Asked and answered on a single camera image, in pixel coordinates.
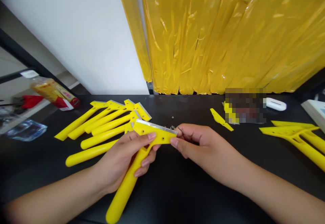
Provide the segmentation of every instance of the black table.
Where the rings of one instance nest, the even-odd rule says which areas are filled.
[[[80,142],[89,135],[63,142],[54,136],[90,109],[91,101],[112,99],[122,103],[128,98],[141,102],[153,123],[168,128],[183,122],[210,126],[252,162],[325,201],[325,173],[288,141],[264,135],[258,129],[271,127],[270,120],[314,122],[291,96],[271,97],[285,102],[288,109],[283,112],[267,109],[266,124],[234,125],[234,131],[230,132],[214,121],[209,110],[214,108],[224,117],[222,95],[80,96],[82,104],[77,109],[56,111],[42,122],[48,129],[38,139],[2,142],[1,202],[95,164],[101,156],[71,168],[65,166],[65,159],[81,151]],[[314,132],[325,138],[320,130]],[[105,214],[113,196],[102,198],[74,223],[106,223]],[[273,223],[273,220],[250,199],[213,180],[172,146],[163,145],[148,173],[138,179],[119,223]]]

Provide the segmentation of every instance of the yellow plastic curtain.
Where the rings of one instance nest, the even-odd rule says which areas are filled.
[[[325,0],[142,1],[158,93],[293,92],[325,66]]]
[[[131,35],[145,81],[152,82],[151,67],[145,36],[142,30],[137,0],[122,0]]]

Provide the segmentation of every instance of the right hand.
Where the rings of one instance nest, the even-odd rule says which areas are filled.
[[[171,145],[215,180],[235,188],[241,177],[245,177],[247,166],[251,162],[210,127],[181,124],[175,130],[178,132],[177,138],[171,139]]]

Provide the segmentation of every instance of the bottle cap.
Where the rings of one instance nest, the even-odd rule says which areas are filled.
[[[35,72],[34,70],[28,70],[28,71],[24,71],[20,73],[23,77],[30,79],[33,77],[38,76],[39,74],[37,72]]]

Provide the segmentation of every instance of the fingernail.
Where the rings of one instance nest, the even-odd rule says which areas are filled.
[[[171,139],[170,139],[170,144],[171,144],[173,147],[177,148],[178,138],[171,138]]]
[[[142,175],[141,171],[136,171],[134,177],[140,177]]]
[[[141,162],[141,165],[142,165],[142,167],[145,167],[145,166],[147,166],[147,165],[149,165],[149,160],[148,159],[145,159],[145,160],[143,160],[142,162]]]
[[[152,139],[154,139],[155,137],[156,137],[156,132],[152,132],[152,133],[148,134],[148,139],[149,139],[149,140],[152,140]]]

